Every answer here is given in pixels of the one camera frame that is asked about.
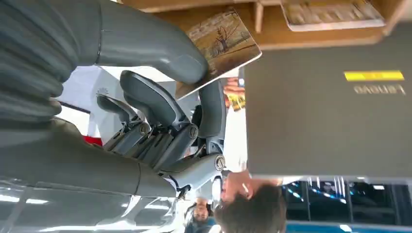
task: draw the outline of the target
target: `ceiling light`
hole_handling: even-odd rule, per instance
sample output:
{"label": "ceiling light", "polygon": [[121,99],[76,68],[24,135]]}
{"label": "ceiling light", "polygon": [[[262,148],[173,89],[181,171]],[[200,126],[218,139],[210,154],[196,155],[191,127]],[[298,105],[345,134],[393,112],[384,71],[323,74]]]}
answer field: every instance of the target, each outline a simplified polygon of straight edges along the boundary
{"label": "ceiling light", "polygon": [[374,185],[373,187],[375,190],[385,190],[385,187],[383,185]]}
{"label": "ceiling light", "polygon": [[350,228],[348,225],[346,224],[341,224],[339,225],[339,227],[342,229],[342,231],[344,232],[352,232],[352,228]]}
{"label": "ceiling light", "polygon": [[[7,202],[19,202],[20,198],[0,195],[0,201],[7,201]],[[47,203],[47,200],[40,200],[40,199],[27,199],[27,204],[44,204]]]}

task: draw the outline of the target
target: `gray plastic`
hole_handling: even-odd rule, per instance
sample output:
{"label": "gray plastic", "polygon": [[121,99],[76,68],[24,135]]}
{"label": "gray plastic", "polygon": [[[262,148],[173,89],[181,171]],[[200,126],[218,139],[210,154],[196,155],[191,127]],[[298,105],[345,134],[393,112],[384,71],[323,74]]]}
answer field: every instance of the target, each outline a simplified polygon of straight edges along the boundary
{"label": "gray plastic", "polygon": [[196,190],[220,175],[221,171],[215,166],[217,157],[223,158],[221,154],[210,154],[202,158],[182,159],[162,171],[176,181],[178,188],[189,185],[191,189]]}
{"label": "gray plastic", "polygon": [[197,139],[197,126],[194,124],[187,125],[174,137],[173,141],[167,147],[166,151],[161,154],[160,159],[154,166],[154,171],[159,171],[163,166],[170,165],[185,156],[193,142]]}
{"label": "gray plastic", "polygon": [[154,66],[184,83],[196,83],[206,74],[206,59],[178,27],[111,1],[100,0],[100,6],[102,48],[99,64]]}
{"label": "gray plastic", "polygon": [[114,146],[113,152],[124,155],[136,143],[144,139],[144,136],[149,132],[150,126],[144,122],[138,123]]}
{"label": "gray plastic", "polygon": [[199,90],[202,104],[202,121],[199,127],[199,137],[224,138],[226,127],[226,106],[222,83],[216,80]]}
{"label": "gray plastic", "polygon": [[0,126],[2,176],[29,184],[58,183],[140,195],[138,185],[144,175],[158,185],[153,187],[157,192],[152,195],[175,196],[175,191],[168,191],[171,185],[156,173],[142,169],[134,159],[122,158],[86,143],[71,123],[55,119],[44,124],[20,124],[18,132],[13,123],[0,122]]}
{"label": "gray plastic", "polygon": [[123,71],[120,85],[124,95],[135,100],[129,104],[139,101],[140,105],[133,105],[133,107],[150,109],[149,112],[153,113],[150,115],[154,115],[164,127],[174,127],[179,130],[182,123],[189,123],[189,119],[170,93],[152,80],[131,71]]}
{"label": "gray plastic", "polygon": [[116,100],[103,94],[98,94],[96,101],[101,109],[117,114],[121,122],[127,124],[132,119],[137,118],[136,112],[129,105],[120,100]]}
{"label": "gray plastic", "polygon": [[138,195],[151,184],[151,195],[174,196],[138,161],[87,144],[55,119],[61,106],[51,98],[79,65],[148,65],[195,83],[207,61],[184,32],[108,0],[3,0],[0,13],[0,174]]}

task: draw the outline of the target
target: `gray robotic arm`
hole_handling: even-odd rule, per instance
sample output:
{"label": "gray robotic arm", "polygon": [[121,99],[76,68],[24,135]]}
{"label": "gray robotic arm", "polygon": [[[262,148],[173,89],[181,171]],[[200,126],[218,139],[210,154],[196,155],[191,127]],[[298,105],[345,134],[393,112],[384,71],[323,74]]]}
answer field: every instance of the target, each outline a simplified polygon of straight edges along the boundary
{"label": "gray robotic arm", "polygon": [[[62,83],[79,65],[148,65],[186,83],[207,62],[177,27],[109,0],[0,1],[0,175],[141,196],[171,196],[131,158],[88,145],[54,118]],[[138,189],[139,184],[165,186]]]}

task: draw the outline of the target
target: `wooden shelf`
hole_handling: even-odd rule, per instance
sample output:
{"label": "wooden shelf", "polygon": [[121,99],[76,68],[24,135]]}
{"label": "wooden shelf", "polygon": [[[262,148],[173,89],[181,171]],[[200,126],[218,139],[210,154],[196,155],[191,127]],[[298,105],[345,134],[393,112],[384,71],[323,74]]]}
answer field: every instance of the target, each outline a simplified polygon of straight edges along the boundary
{"label": "wooden shelf", "polygon": [[406,0],[373,0],[387,25],[380,28],[292,32],[283,17],[280,0],[122,0],[154,14],[183,31],[231,6],[239,13],[263,50],[365,45],[389,35],[400,19]]}

